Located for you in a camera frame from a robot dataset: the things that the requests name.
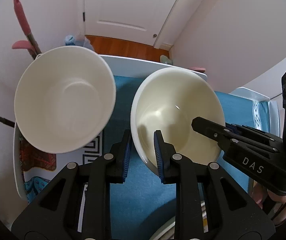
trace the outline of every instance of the pink utensil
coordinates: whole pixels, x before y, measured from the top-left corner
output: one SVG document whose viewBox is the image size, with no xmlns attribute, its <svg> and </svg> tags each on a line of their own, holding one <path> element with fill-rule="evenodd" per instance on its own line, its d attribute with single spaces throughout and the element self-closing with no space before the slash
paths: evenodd
<svg viewBox="0 0 286 240">
<path fill-rule="evenodd" d="M 34 47 L 29 41 L 17 41 L 12 45 L 12 49 L 27 49 L 33 59 L 36 59 Z"/>
<path fill-rule="evenodd" d="M 16 14 L 16 17 L 19 21 L 19 24 L 22 28 L 22 31 L 24 32 L 25 36 L 27 37 L 27 40 L 31 43 L 31 45 L 34 47 L 34 51 L 36 54 L 41 54 L 41 50 L 39 48 L 39 45 L 37 44 L 36 40 L 34 39 L 34 36 L 31 32 L 30 25 L 27 22 L 27 19 L 25 17 L 25 13 L 22 7 L 22 4 L 19 0 L 13 0 L 14 3 L 14 11 Z"/>
</svg>

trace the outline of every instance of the bowl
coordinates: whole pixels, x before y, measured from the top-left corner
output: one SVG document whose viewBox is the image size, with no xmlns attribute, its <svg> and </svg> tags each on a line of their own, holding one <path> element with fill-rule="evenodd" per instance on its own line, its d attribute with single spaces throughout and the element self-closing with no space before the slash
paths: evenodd
<svg viewBox="0 0 286 240">
<path fill-rule="evenodd" d="M 111 117 L 116 86 L 101 56 L 79 47 L 51 49 L 21 76 L 14 113 L 22 135 L 47 153 L 66 153 L 92 141 Z"/>
<path fill-rule="evenodd" d="M 217 142 L 197 132 L 191 123 L 197 116 L 225 126 L 222 106 L 209 84 L 183 68 L 160 69 L 138 88 L 131 108 L 131 132 L 135 148 L 146 166 L 157 174 L 153 134 L 161 130 L 164 141 L 177 153 L 207 165 L 220 154 Z"/>
</svg>

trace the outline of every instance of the door panel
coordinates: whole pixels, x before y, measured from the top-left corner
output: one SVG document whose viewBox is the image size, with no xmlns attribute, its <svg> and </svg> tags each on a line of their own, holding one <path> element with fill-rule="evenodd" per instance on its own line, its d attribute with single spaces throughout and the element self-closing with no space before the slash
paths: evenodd
<svg viewBox="0 0 286 240">
<path fill-rule="evenodd" d="M 85 0 L 85 32 L 148 45 L 176 0 Z"/>
</svg>

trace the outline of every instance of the hand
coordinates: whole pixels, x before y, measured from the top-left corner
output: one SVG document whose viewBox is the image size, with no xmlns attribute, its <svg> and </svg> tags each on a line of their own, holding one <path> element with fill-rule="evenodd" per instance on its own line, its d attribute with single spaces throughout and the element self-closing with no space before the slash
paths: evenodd
<svg viewBox="0 0 286 240">
<path fill-rule="evenodd" d="M 275 202 L 281 202 L 285 204 L 286 196 L 278 196 L 273 192 L 267 190 L 268 195 L 270 198 Z M 252 198 L 253 200 L 262 208 L 263 204 L 263 197 L 266 195 L 266 189 L 264 190 L 261 184 L 256 184 L 253 188 Z M 286 207 L 282 210 L 282 212 L 273 220 L 275 225 L 280 225 L 286 219 Z"/>
</svg>

